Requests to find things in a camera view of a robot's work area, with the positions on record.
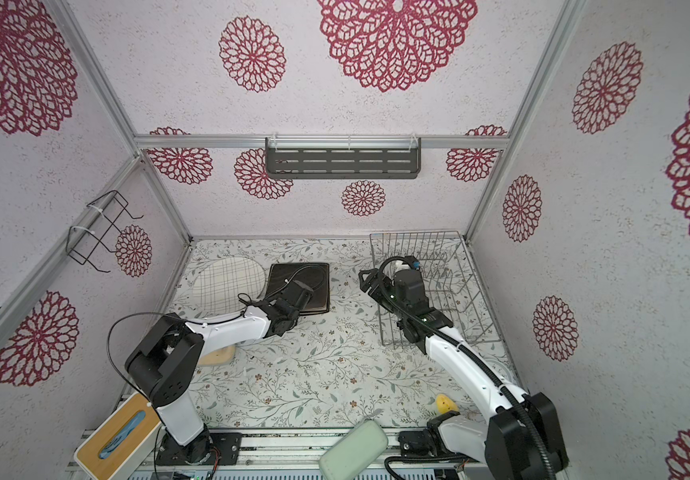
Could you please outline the dark round plate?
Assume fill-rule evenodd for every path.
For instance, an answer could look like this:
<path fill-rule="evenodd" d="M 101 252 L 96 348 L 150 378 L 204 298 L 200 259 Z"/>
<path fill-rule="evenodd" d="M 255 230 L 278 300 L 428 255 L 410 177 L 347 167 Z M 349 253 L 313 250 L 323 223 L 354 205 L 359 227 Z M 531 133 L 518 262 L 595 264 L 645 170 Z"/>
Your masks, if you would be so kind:
<path fill-rule="evenodd" d="M 301 316 L 321 315 L 331 308 L 330 265 L 321 262 L 275 263 L 270 266 L 266 294 L 275 293 L 290 281 L 299 281 L 313 290 Z"/>

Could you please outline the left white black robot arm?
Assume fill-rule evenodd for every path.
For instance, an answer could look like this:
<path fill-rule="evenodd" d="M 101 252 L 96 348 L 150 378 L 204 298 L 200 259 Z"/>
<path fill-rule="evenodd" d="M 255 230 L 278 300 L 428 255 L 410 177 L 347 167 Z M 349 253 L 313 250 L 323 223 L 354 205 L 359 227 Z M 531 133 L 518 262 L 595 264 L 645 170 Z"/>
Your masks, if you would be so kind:
<path fill-rule="evenodd" d="M 329 294 L 329 265 L 304 263 L 284 283 L 261 299 L 239 293 L 243 308 L 234 313 L 187 319 L 175 313 L 155 315 L 157 321 L 119 367 L 111 353 L 116 320 L 106 336 L 111 368 L 153 409 L 164 433 L 151 447 L 158 467 L 227 464 L 235 460 L 199 415 L 189 386 L 199 363 L 208 355 L 246 341 L 283 337 L 307 316 L 308 304 L 318 294 Z"/>

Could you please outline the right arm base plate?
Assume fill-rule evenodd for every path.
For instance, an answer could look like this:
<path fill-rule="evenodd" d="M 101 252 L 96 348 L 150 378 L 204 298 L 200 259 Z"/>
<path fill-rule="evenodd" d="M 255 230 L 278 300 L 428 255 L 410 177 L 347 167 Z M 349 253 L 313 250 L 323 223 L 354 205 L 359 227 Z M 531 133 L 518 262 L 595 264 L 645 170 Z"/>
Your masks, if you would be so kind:
<path fill-rule="evenodd" d="M 434 458 L 440 455 L 436 439 L 428 429 L 400 431 L 398 443 L 402 457 Z"/>

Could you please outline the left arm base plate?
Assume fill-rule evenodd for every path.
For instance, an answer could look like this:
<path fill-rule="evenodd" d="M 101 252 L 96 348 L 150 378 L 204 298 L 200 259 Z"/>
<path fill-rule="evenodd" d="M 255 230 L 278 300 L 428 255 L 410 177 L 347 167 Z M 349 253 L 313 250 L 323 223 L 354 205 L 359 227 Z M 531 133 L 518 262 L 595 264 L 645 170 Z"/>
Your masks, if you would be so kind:
<path fill-rule="evenodd" d="M 165 433 L 154 455 L 158 466 L 214 466 L 235 465 L 241 448 L 241 433 L 203 431 L 192 442 L 183 446 Z"/>

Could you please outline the round plaid white plate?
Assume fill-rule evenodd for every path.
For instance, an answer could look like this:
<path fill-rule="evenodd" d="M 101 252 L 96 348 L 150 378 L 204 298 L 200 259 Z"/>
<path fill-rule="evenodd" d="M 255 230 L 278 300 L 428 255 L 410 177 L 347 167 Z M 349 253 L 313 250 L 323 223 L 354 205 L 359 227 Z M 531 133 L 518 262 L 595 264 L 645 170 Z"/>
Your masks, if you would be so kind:
<path fill-rule="evenodd" d="M 239 295 L 257 298 L 265 289 L 262 265 L 245 257 L 215 260 L 195 278 L 191 300 L 200 316 L 214 316 L 240 310 Z"/>

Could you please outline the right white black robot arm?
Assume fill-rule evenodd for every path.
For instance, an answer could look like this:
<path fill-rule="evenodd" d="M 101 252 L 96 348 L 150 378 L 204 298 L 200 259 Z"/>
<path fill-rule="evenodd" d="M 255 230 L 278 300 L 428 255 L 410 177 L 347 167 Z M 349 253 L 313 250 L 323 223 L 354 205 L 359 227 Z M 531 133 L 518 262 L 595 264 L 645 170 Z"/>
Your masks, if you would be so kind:
<path fill-rule="evenodd" d="M 433 307 L 425 291 L 420 262 L 392 256 L 358 274 L 359 287 L 397 318 L 407 342 L 440 365 L 483 415 L 479 429 L 457 412 L 429 420 L 417 440 L 398 457 L 403 463 L 470 460 L 487 467 L 495 479 L 553 479 L 569 463 L 556 407 L 543 393 L 531 395 L 499 375 Z"/>

